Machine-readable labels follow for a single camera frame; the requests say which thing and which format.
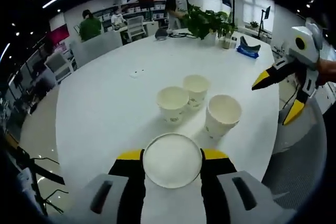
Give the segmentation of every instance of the person in green shirt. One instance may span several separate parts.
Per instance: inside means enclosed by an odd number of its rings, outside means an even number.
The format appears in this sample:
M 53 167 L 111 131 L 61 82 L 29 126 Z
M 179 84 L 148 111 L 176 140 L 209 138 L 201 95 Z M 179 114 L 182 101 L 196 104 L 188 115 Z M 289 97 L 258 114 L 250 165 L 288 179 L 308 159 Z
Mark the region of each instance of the person in green shirt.
M 79 35 L 84 42 L 101 34 L 101 22 L 90 10 L 84 10 L 82 15 L 84 20 L 80 23 Z

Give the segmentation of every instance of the paper cup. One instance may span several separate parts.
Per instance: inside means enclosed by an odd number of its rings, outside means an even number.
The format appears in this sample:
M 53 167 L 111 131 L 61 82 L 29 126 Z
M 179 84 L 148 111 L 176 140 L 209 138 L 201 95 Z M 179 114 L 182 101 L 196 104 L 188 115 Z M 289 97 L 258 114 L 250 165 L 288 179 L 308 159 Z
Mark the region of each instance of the paper cup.
M 205 99 L 210 82 L 203 76 L 192 75 L 183 79 L 183 88 L 189 93 L 188 108 L 198 110 Z
M 165 188 L 188 185 L 202 167 L 200 148 L 190 138 L 167 133 L 155 138 L 145 149 L 143 169 L 148 178 Z
M 156 97 L 156 103 L 160 107 L 164 120 L 172 125 L 182 122 L 183 110 L 188 101 L 188 92 L 180 87 L 167 87 L 161 90 Z
M 219 139 L 236 126 L 241 116 L 240 104 L 229 95 L 216 95 L 206 110 L 205 130 L 210 138 Z

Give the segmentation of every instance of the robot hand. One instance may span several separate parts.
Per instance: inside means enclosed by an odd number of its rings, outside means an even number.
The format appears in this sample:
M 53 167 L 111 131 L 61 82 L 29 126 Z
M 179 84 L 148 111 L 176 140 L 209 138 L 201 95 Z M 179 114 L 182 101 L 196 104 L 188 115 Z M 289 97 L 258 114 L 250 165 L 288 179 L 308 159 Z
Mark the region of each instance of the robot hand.
M 252 86 L 252 90 L 262 89 L 282 81 L 293 73 L 305 76 L 296 99 L 290 108 L 283 125 L 292 122 L 300 115 L 309 97 L 317 88 L 317 63 L 322 49 L 322 33 L 316 24 L 292 27 L 288 55 L 278 59 L 269 69 L 262 72 Z

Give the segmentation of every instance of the white round table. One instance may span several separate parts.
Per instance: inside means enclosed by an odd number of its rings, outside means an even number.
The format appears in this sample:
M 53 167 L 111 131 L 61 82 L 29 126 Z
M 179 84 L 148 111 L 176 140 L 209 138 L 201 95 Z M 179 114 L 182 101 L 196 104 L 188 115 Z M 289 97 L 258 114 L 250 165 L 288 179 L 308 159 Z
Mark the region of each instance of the white round table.
M 238 43 L 241 35 L 235 33 Z M 57 102 L 56 142 L 70 194 L 108 173 L 122 152 L 145 148 L 167 132 L 184 134 L 201 148 L 221 150 L 238 171 L 246 170 L 261 181 L 276 139 L 279 87 L 251 90 L 274 59 L 268 44 L 244 37 L 251 46 L 261 45 L 258 59 L 218 45 L 205 47 L 198 39 L 156 41 L 152 36 L 113 50 L 65 79 Z M 189 74 L 211 82 L 206 102 L 216 94 L 228 94 L 242 107 L 240 122 L 218 144 L 203 131 L 205 106 L 177 128 L 160 117 L 157 92 L 182 86 Z

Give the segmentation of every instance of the cup rim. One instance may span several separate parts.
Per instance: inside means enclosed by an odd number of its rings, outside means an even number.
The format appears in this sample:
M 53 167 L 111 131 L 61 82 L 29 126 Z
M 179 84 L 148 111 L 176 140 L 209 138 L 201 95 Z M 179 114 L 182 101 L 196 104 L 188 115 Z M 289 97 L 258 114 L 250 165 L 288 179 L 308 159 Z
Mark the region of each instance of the cup rim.
M 197 77 L 197 78 L 203 79 L 206 82 L 206 88 L 203 88 L 201 91 L 194 91 L 194 90 L 188 89 L 185 85 L 186 80 L 187 80 L 187 78 L 192 78 L 192 77 Z M 201 76 L 200 74 L 191 74 L 191 75 L 183 78 L 183 88 L 187 91 L 191 91 L 191 92 L 194 92 L 194 93 L 202 93 L 204 91 L 207 91 L 209 89 L 209 87 L 210 87 L 210 81 L 208 79 L 206 79 L 204 76 Z
M 193 145 L 196 147 L 196 149 L 198 150 L 197 152 L 199 153 L 199 156 L 201 158 L 201 162 L 200 162 L 200 165 L 199 167 L 197 168 L 198 172 L 197 172 L 197 175 L 192 179 L 190 180 L 188 183 L 186 183 L 185 185 L 183 186 L 178 186 L 178 187 L 167 187 L 167 186 L 163 186 L 163 185 L 159 185 L 158 183 L 156 183 L 155 181 L 153 181 L 151 179 L 151 177 L 148 175 L 148 173 L 146 172 L 146 168 L 145 168 L 145 165 L 144 165 L 144 158 L 145 158 L 145 155 L 147 153 L 147 150 L 149 149 L 149 147 L 151 145 L 153 145 L 156 141 L 158 141 L 160 138 L 164 137 L 164 136 L 167 136 L 167 135 L 178 135 L 178 136 L 182 136 L 184 137 L 185 139 L 188 139 L 191 143 L 193 143 Z M 195 143 L 195 141 L 193 141 L 190 137 L 187 137 L 185 135 L 182 135 L 182 134 L 179 134 L 179 133 L 174 133 L 174 132 L 169 132 L 169 133 L 164 133 L 162 135 L 159 135 L 157 137 L 155 137 L 147 146 L 146 148 L 144 149 L 144 152 L 143 152 L 143 155 L 142 155 L 142 167 L 143 167 L 143 170 L 145 172 L 145 174 L 147 175 L 147 177 L 156 185 L 158 186 L 161 186 L 163 188 L 168 188 L 168 189 L 175 189 L 175 188 L 181 188 L 181 187 L 185 187 L 187 185 L 189 185 L 190 183 L 192 183 L 197 177 L 198 175 L 200 174 L 201 172 L 201 168 L 202 168 L 202 163 L 203 163 L 203 155 L 202 155 L 202 151 L 200 149 L 200 147 Z
M 167 107 L 165 107 L 163 104 L 161 104 L 161 103 L 158 101 L 158 99 L 159 99 L 159 94 L 160 94 L 161 92 L 163 92 L 164 90 L 171 89 L 171 88 L 179 89 L 180 91 L 182 91 L 182 92 L 186 95 L 186 96 L 185 96 L 185 101 L 184 101 L 183 105 L 181 104 L 180 107 L 178 107 L 178 108 L 174 108 L 174 109 L 167 108 Z M 181 87 L 178 87 L 178 86 L 169 86 L 169 87 L 166 87 L 166 88 L 164 88 L 164 89 L 161 89 L 161 90 L 156 94 L 156 104 L 157 104 L 160 108 L 163 108 L 163 109 L 165 109 L 165 110 L 178 110 L 178 109 L 181 109 L 181 108 L 183 108 L 185 105 L 188 104 L 188 101 L 189 101 L 189 93 L 188 93 L 188 91 L 186 91 L 185 89 L 183 89 L 183 88 L 181 88 Z
M 227 123 L 226 123 L 226 122 L 222 122 L 221 120 L 219 120 L 218 118 L 216 118 L 216 117 L 212 114 L 212 112 L 211 112 L 211 110 L 210 110 L 210 107 L 209 107 L 209 106 L 210 106 L 210 102 L 211 102 L 211 100 L 212 100 L 214 97 L 229 97 L 229 98 L 233 99 L 233 100 L 236 102 L 236 104 L 238 105 L 238 107 L 239 107 L 239 117 L 238 117 L 238 120 L 233 121 L 233 122 L 227 122 Z M 241 107 L 242 107 L 242 106 L 240 106 L 240 103 L 239 103 L 235 98 L 233 98 L 231 95 L 228 95 L 228 94 L 217 94 L 217 95 L 215 95 L 215 96 L 213 96 L 213 97 L 210 98 L 209 103 L 208 103 L 208 105 L 207 105 L 207 110 L 208 110 L 209 114 L 212 116 L 212 118 L 216 119 L 216 121 L 217 121 L 218 123 L 221 123 L 221 124 L 235 124 L 235 123 L 238 123 L 238 122 L 239 122 L 240 117 L 241 117 L 241 114 L 242 114 L 242 112 L 243 112 L 243 110 L 241 109 Z

